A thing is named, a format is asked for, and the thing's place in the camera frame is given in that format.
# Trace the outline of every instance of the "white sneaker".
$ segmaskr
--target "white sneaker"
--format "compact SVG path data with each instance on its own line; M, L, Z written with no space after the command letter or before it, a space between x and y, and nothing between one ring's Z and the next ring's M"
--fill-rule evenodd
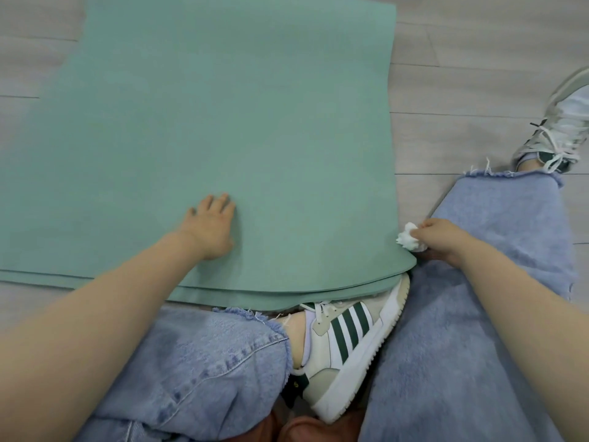
M409 276L404 273L390 292L345 302L303 304L316 312L310 327L311 352L305 366L291 374L285 387L288 394L301 395L325 423L337 420L401 316L408 292Z
M517 170L521 158L536 154L548 173L564 173L579 161L578 148L589 137L589 66L571 74L552 93L538 129L514 154Z

